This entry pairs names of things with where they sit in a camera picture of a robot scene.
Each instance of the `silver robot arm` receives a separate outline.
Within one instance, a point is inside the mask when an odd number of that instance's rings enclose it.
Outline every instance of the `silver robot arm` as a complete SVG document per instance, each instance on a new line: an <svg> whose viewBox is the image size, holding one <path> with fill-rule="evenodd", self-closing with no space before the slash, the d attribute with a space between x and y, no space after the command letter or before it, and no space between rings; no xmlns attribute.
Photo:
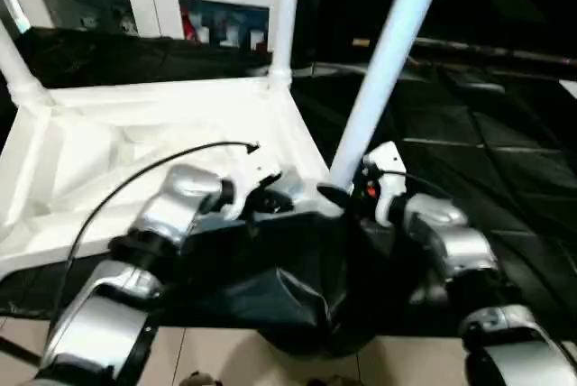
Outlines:
<svg viewBox="0 0 577 386"><path fill-rule="evenodd" d="M365 174L386 169L375 159L363 165ZM386 173L376 178L372 186L390 184ZM460 319L470 385L576 386L572 364L507 279L484 234L450 201L399 191L375 198L376 220L401 229L428 254Z"/></svg>
<svg viewBox="0 0 577 386"><path fill-rule="evenodd" d="M174 261L201 217L221 211L235 219L249 194L275 179L275 162L256 151L230 179L187 165L170 169L126 235L51 331L30 386L135 385L159 327L160 301L173 280Z"/></svg>

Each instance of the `floor tile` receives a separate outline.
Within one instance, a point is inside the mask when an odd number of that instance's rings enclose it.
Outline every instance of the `floor tile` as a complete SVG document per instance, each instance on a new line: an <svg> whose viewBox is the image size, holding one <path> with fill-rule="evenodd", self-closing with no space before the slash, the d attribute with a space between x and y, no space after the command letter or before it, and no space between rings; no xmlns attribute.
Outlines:
<svg viewBox="0 0 577 386"><path fill-rule="evenodd" d="M298 361L271 347L258 333L230 329L189 329L173 386L194 371L207 372L224 386L306 385L311 378L357 378L354 356L336 361Z"/></svg>
<svg viewBox="0 0 577 386"><path fill-rule="evenodd" d="M8 318L0 330L0 335L40 355L47 332L48 322ZM38 368L14 359L12 356L0 354L0 372L2 384L5 386L15 386L29 381L37 371Z"/></svg>
<svg viewBox="0 0 577 386"><path fill-rule="evenodd" d="M365 386L463 386L460 339L380 337L359 353Z"/></svg>
<svg viewBox="0 0 577 386"><path fill-rule="evenodd" d="M177 370L180 345L185 329L161 327L152 343L151 357L146 363L139 386L170 386Z"/></svg>

